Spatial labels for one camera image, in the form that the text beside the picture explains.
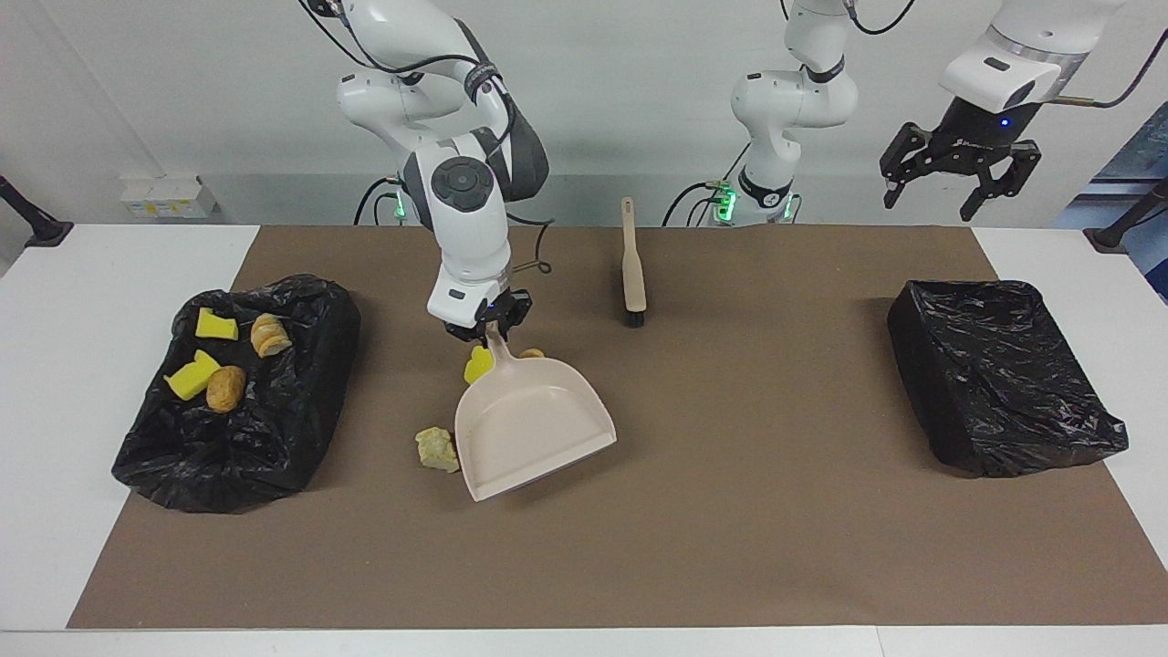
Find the box covered with black plastic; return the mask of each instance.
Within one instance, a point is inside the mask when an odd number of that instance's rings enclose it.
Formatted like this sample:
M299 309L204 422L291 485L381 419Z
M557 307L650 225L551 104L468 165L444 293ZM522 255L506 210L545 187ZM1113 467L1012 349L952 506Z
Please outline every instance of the box covered with black plastic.
M195 337L200 307L236 319L238 340ZM248 339L262 313L292 347L260 359ZM113 476L168 509L229 513L303 491L325 458L356 358L361 313L345 288L311 275L248 292L202 292L174 318L172 341L113 464ZM248 375L239 406L217 414L179 399L162 376L203 350Z
M1127 449L1033 285L909 282L888 316L901 378L943 463L1016 477Z

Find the dustpan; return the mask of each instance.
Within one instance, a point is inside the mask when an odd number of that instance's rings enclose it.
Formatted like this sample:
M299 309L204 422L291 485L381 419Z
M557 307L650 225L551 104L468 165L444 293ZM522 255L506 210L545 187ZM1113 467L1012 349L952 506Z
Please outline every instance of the dustpan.
M495 326L494 367L463 394L454 440L474 502L522 486L617 442L612 416L588 380L550 358L517 359Z

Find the black plastic bag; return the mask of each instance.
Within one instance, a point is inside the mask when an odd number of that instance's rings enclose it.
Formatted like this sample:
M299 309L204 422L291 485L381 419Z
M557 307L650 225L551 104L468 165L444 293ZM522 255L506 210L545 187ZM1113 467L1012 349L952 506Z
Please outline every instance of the black plastic bag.
M199 309L235 318L235 341L195 338ZM248 339L262 313L277 316L292 347L260 359ZM203 292L174 318L174 339L151 381L113 476L168 509L230 513L303 491L325 458L345 404L361 312L348 291L298 275L258 290ZM180 400L162 375L203 350L248 374L239 406L217 414L206 395Z
M943 463L1017 477L1127 449L1127 429L1103 407L1033 285L909 282L888 325Z

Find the brown mat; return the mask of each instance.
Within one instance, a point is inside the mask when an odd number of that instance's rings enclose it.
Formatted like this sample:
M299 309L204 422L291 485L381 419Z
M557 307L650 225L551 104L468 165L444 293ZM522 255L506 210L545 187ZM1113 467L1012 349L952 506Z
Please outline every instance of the brown mat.
M516 258L531 231L516 231ZM425 314L422 230L264 228L236 281L349 288L362 355L312 487L237 517L132 496L72 628L1168 623L1168 574L1106 470L967 479L930 455L884 317L909 278L992 279L945 228L552 229L516 331L588 376L619 442L474 504L417 464L468 348Z

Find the brown food item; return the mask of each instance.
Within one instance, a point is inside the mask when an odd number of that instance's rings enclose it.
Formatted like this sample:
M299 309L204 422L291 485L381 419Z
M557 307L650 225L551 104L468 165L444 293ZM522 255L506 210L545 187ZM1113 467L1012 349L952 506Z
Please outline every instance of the brown food item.
M234 365L220 367L207 382L207 406L215 413L231 413L239 406L246 383L243 369Z
M291 347L292 340L274 314L264 313L251 325L251 346L259 358L267 358Z

